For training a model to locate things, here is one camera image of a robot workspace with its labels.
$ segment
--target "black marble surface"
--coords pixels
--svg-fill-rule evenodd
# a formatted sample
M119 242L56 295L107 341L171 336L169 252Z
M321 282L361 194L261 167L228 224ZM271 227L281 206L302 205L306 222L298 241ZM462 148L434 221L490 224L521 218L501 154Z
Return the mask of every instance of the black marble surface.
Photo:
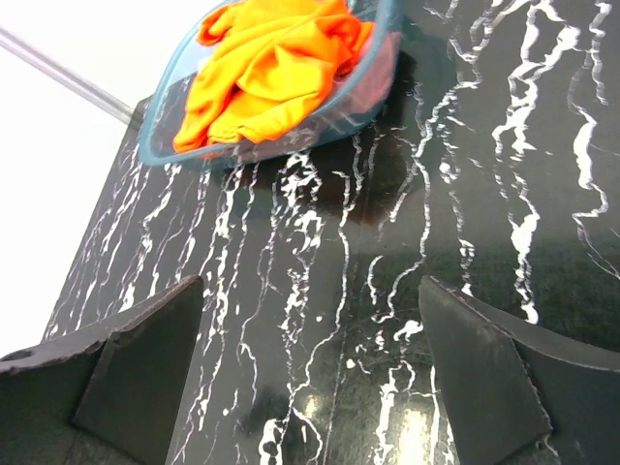
M203 276L169 463L457 463L423 274L620 350L620 8L406 5L356 137L225 172L123 140L45 339Z

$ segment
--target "clear plastic container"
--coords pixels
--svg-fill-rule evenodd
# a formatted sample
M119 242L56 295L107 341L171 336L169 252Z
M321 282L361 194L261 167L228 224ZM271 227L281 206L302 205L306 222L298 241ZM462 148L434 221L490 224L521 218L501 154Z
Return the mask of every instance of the clear plastic container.
M217 8L234 0L225 0ZM215 51L196 38L202 19L185 36L146 110L139 134L139 156L148 166L203 159L207 169L232 168L339 140L358 132L374 118L391 88L402 25L402 0L350 0L357 17L374 21L375 28L354 70L339 79L329 98L278 140L254 144L213 144L182 154L172 140L185 112L190 86Z

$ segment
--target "table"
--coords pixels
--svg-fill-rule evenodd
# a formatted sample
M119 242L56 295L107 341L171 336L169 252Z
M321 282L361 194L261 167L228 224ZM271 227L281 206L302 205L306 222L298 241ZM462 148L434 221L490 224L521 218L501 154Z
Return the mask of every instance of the table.
M224 172L149 169L122 141L45 339L201 275L169 463L456 463L424 274L620 350L619 11L406 8L358 136Z

